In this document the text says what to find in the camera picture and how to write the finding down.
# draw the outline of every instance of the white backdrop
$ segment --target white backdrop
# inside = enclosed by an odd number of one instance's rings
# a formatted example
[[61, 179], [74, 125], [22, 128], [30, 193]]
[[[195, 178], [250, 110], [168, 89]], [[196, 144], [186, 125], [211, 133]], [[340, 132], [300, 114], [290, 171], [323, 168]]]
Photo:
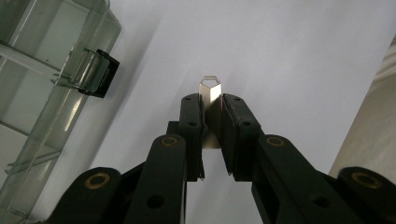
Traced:
[[[120, 69], [105, 99], [90, 98], [35, 217], [89, 167], [122, 173], [178, 120], [203, 76], [245, 99], [265, 133], [283, 135], [328, 173], [396, 32], [394, 1], [113, 0]], [[250, 184], [204, 152], [206, 179], [189, 184], [187, 223], [261, 223]]]

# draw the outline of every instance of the plastic storage bin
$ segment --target plastic storage bin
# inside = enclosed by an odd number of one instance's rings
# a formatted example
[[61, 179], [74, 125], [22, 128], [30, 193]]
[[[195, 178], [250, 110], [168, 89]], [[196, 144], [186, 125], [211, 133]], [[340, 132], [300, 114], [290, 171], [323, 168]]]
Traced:
[[23, 223], [87, 100], [80, 85], [98, 85], [81, 70], [120, 24], [106, 0], [17, 0], [0, 2], [0, 27], [0, 223]]

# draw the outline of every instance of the brass screw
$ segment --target brass screw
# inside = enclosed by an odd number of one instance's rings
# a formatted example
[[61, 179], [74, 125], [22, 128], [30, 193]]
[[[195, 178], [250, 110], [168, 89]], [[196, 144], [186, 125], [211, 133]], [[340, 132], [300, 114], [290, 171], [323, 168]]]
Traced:
[[382, 187], [382, 183], [380, 180], [378, 180], [372, 175], [367, 175], [362, 172], [353, 173], [352, 179], [369, 189], [379, 189]]
[[266, 142], [273, 147], [283, 147], [285, 145], [285, 142], [278, 137], [269, 137]]
[[163, 140], [161, 140], [161, 145], [164, 147], [173, 147], [177, 145], [178, 141], [177, 138], [175, 137], [165, 137]]
[[91, 175], [85, 180], [85, 187], [87, 189], [101, 189], [110, 181], [110, 175], [99, 172], [95, 175]]

